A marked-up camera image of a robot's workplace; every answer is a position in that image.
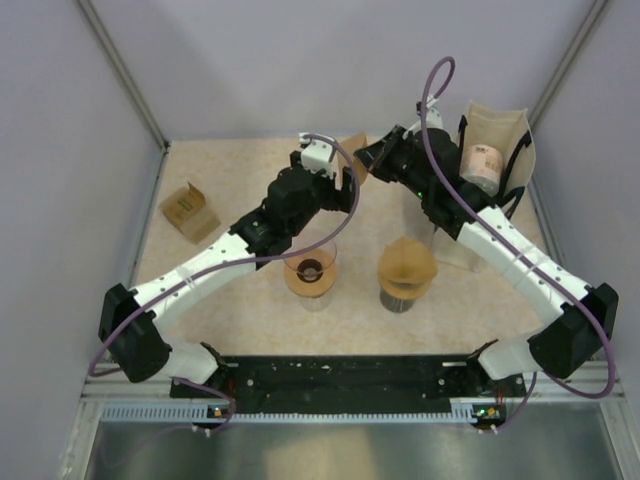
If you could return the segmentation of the brown paper filter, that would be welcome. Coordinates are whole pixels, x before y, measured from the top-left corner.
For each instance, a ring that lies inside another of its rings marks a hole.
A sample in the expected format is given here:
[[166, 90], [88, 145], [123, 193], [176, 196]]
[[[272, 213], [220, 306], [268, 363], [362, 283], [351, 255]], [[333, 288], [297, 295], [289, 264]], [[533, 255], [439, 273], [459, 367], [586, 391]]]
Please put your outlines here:
[[355, 155], [355, 152], [368, 146], [366, 133], [360, 132], [351, 137], [345, 138], [339, 141], [339, 145], [350, 155], [359, 185], [362, 185], [367, 179], [368, 172], [366, 167]]
[[438, 265], [425, 244], [401, 237], [385, 247], [379, 259], [378, 274], [384, 280], [422, 284], [435, 278]]

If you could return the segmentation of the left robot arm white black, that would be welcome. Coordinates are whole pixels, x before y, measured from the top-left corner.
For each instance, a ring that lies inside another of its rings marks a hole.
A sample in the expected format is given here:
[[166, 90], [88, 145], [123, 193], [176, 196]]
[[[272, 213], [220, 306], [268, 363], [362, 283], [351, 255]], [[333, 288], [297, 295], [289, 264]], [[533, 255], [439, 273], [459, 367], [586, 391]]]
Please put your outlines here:
[[234, 279], [271, 261], [297, 256], [292, 243], [320, 211], [352, 217], [360, 194], [356, 168], [337, 172], [341, 146], [318, 137], [291, 154], [256, 209], [214, 243], [173, 270], [131, 289], [117, 284], [105, 295], [99, 338], [115, 371], [132, 383], [161, 374], [186, 379], [205, 396], [226, 387], [220, 354], [206, 343], [181, 343], [168, 330], [188, 309]]

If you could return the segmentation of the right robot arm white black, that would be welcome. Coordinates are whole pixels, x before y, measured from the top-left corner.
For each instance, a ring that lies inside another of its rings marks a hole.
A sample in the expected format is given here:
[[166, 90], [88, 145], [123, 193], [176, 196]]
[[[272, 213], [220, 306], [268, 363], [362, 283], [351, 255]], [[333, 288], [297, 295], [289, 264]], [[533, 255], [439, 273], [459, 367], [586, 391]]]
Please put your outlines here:
[[460, 149], [448, 133], [431, 128], [424, 138], [396, 126], [355, 156], [375, 178], [408, 188], [435, 226], [501, 273], [540, 319], [533, 332], [480, 349], [466, 372], [474, 393], [490, 395], [521, 373], [566, 379], [599, 350], [612, 351], [617, 292], [569, 273], [521, 234], [496, 200], [463, 180]]

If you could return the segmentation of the clear glass cup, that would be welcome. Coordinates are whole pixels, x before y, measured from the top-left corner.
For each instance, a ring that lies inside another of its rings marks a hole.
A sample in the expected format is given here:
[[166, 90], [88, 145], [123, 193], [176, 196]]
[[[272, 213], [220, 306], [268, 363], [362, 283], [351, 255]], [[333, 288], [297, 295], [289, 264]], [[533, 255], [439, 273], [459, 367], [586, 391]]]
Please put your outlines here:
[[301, 306], [308, 312], [320, 312], [327, 308], [331, 303], [331, 296], [329, 294], [325, 294], [318, 297], [299, 297], [299, 302]]

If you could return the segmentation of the pink paper roll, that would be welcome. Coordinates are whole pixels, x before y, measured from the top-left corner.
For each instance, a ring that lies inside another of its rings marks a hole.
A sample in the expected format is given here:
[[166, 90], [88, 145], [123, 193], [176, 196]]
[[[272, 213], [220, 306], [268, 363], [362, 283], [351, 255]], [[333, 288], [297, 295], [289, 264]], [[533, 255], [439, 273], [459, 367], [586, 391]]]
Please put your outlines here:
[[504, 158], [499, 150], [489, 145], [475, 144], [463, 151], [459, 175], [486, 194], [495, 196], [499, 191], [503, 167]]

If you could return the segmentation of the dark glass carafe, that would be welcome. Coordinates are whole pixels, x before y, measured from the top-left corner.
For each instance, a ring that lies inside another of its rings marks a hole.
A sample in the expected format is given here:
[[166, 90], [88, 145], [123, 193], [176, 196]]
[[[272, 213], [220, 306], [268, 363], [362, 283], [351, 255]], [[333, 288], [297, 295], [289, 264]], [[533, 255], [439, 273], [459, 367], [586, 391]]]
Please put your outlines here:
[[380, 293], [380, 302], [389, 312], [401, 314], [409, 311], [415, 304], [415, 299], [401, 299], [388, 295], [385, 291]]

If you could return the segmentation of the cream canvas tote bag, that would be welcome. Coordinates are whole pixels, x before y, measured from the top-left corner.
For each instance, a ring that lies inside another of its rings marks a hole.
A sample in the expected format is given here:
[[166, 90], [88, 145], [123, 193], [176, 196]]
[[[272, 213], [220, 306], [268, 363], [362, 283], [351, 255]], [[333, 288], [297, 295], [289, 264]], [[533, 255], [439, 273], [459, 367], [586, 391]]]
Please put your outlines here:
[[453, 137], [461, 152], [475, 144], [499, 150], [504, 167], [496, 199], [507, 217], [512, 217], [532, 177], [536, 150], [526, 110], [497, 111], [471, 102]]

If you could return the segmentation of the small cardboard box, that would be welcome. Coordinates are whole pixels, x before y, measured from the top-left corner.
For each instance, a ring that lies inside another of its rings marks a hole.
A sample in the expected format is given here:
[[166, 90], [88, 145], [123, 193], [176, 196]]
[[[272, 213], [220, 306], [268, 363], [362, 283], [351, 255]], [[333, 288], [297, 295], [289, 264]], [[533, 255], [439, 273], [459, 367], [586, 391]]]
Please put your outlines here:
[[160, 210], [166, 220], [193, 244], [203, 241], [221, 225], [204, 193], [191, 182], [164, 199]]

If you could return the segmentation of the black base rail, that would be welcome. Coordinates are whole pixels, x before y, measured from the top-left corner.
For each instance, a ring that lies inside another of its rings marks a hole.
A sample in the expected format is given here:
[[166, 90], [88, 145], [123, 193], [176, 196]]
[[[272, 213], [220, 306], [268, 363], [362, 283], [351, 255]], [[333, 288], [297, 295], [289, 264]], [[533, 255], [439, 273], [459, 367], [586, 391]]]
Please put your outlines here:
[[422, 414], [454, 398], [524, 395], [521, 377], [492, 380], [465, 355], [227, 356], [203, 388], [173, 384], [173, 398], [233, 398], [239, 414]]

